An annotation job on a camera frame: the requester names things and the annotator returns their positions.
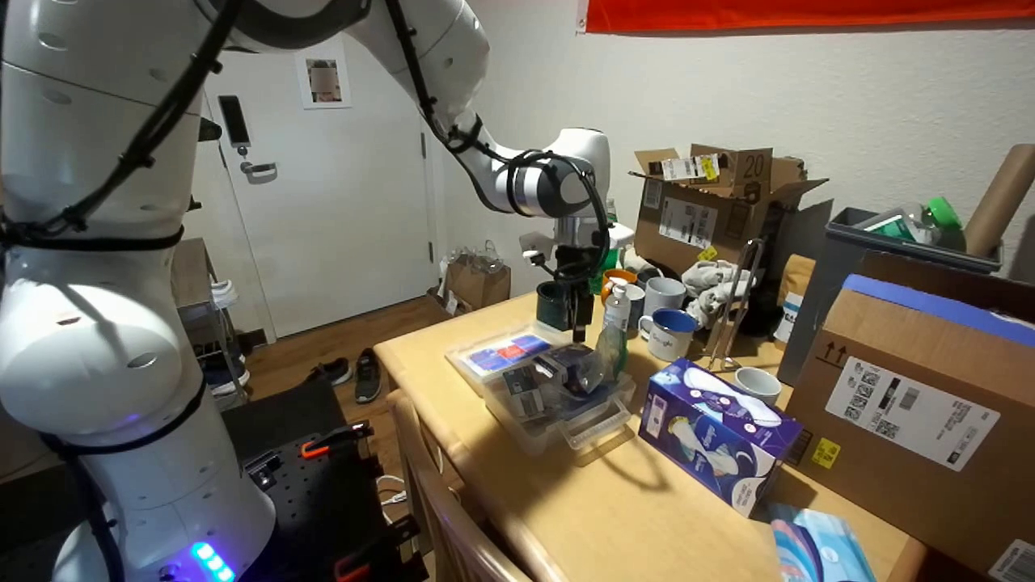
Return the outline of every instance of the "tissue box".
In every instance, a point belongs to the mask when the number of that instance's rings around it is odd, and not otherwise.
[[[773,465],[803,428],[777,409],[734,392],[690,360],[649,377],[641,440],[750,516]]]

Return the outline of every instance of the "sticker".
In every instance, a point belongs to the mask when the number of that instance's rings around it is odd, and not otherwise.
[[[989,568],[1001,582],[1031,582],[1035,580],[1035,547],[1025,541],[1012,541],[1005,554]]]
[[[834,469],[840,446],[834,440],[818,437],[811,446],[811,464],[821,469]]]
[[[824,410],[956,474],[972,464],[1001,421],[1001,410],[855,356]]]
[[[685,201],[673,201],[667,197],[661,208],[661,238],[667,240],[681,240],[685,245],[711,245],[716,238],[716,222],[718,222],[718,211],[716,208],[703,208],[703,203],[685,203]]]
[[[698,177],[718,181],[720,174],[718,157],[695,157],[695,165],[698,165]]]
[[[691,160],[663,160],[661,174],[667,181],[691,181],[691,177],[698,177],[698,167],[691,165]]]
[[[648,409],[648,435],[658,440],[661,428],[667,423],[667,397],[655,394]]]

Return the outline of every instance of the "door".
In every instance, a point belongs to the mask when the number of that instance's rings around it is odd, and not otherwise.
[[[291,337],[423,295],[433,286],[422,117],[354,39],[303,52],[228,52],[204,87],[267,295],[270,335]],[[312,64],[339,93],[317,103]],[[219,98],[236,98],[248,148]]]

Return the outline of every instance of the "chair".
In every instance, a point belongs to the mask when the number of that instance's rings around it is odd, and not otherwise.
[[[488,541],[475,517],[452,498],[438,469],[416,410],[393,392],[393,413],[399,428],[399,451],[405,464],[410,511],[433,549],[438,582],[526,582],[516,559]]]

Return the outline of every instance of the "blue light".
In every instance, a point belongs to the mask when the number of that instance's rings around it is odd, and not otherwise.
[[[209,574],[217,582],[232,582],[236,574],[223,563],[223,555],[209,543],[194,543],[191,555],[199,559],[200,568]]]
[[[204,559],[209,574],[219,574],[228,563],[219,555]]]
[[[199,559],[217,555],[217,549],[214,549],[209,543],[194,543],[191,554],[194,554]]]

